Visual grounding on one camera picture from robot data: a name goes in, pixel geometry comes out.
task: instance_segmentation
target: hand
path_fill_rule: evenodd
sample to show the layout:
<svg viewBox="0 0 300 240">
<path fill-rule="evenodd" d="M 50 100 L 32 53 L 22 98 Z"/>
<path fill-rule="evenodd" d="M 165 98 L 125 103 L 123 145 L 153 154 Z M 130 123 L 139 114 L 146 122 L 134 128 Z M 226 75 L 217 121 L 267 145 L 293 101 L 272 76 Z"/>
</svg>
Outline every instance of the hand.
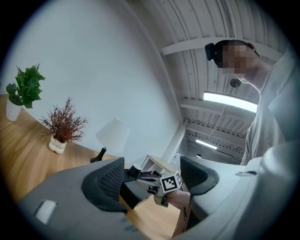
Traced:
<svg viewBox="0 0 300 240">
<path fill-rule="evenodd" d="M 189 200 L 190 200 L 191 194 L 181 191 L 181 190 L 176 190 L 174 192 L 169 193 L 166 195 L 167 198 L 167 203 L 177 203 L 183 207 L 188 208 L 189 207 Z"/>
</svg>

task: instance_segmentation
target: white wall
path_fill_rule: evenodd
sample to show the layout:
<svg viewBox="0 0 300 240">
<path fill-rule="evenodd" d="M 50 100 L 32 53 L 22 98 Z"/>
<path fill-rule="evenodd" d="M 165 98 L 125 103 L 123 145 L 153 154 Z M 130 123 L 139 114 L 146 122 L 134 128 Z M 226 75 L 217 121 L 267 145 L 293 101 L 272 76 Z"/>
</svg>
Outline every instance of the white wall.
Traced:
<svg viewBox="0 0 300 240">
<path fill-rule="evenodd" d="M 11 48 L 2 71 L 3 86 L 21 69 L 40 63 L 42 100 L 28 112 L 36 119 L 53 104 L 73 98 L 78 115 L 90 123 L 80 143 L 100 150 L 95 132 L 113 117 L 131 128 L 121 154 L 141 163 L 161 157 L 179 120 L 157 59 L 136 23 L 117 1 L 57 0 L 28 22 Z"/>
<path fill-rule="evenodd" d="M 188 141 L 187 138 L 184 136 L 179 148 L 177 149 L 177 152 L 180 154 L 180 156 L 185 156 L 188 152 Z"/>
</svg>

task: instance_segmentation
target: dried red plant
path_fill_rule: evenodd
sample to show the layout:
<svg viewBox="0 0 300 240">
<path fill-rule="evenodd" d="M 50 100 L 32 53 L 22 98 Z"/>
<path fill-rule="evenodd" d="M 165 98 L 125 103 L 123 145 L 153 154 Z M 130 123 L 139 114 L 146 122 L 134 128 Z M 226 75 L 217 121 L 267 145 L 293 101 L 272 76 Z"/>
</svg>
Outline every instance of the dried red plant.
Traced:
<svg viewBox="0 0 300 240">
<path fill-rule="evenodd" d="M 70 141 L 81 141 L 84 133 L 81 129 L 88 120 L 76 116 L 74 105 L 71 104 L 72 99 L 68 97 L 64 108 L 54 106 L 53 112 L 47 113 L 48 118 L 42 116 L 42 123 L 49 129 L 53 138 L 66 143 Z"/>
</svg>

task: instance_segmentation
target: gray shirt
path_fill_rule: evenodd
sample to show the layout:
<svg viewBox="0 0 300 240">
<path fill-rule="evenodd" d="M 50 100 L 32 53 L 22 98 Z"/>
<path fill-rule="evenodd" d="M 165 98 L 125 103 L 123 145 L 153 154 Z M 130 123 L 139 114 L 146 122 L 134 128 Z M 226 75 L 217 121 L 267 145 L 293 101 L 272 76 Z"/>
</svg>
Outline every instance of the gray shirt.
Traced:
<svg viewBox="0 0 300 240">
<path fill-rule="evenodd" d="M 247 132 L 246 149 L 241 165 L 262 157 L 273 146 L 285 142 L 285 138 L 272 112 L 268 108 L 284 84 L 293 77 L 296 55 L 289 45 L 283 57 L 273 66 L 260 94 L 256 117 Z"/>
</svg>

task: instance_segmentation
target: white vase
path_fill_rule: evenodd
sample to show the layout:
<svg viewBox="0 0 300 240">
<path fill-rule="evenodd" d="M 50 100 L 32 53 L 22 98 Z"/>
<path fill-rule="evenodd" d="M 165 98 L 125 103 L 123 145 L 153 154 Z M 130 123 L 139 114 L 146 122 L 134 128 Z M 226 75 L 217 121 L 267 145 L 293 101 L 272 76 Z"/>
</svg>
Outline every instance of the white vase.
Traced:
<svg viewBox="0 0 300 240">
<path fill-rule="evenodd" d="M 51 151 L 56 152 L 58 154 L 62 154 L 66 147 L 66 142 L 61 143 L 60 141 L 53 138 L 53 135 L 51 136 L 50 142 L 49 142 L 49 148 Z"/>
<path fill-rule="evenodd" d="M 7 104 L 6 104 L 6 117 L 10 121 L 16 121 L 20 111 L 22 109 L 22 106 L 18 106 L 13 104 L 9 98 L 7 99 Z"/>
</svg>

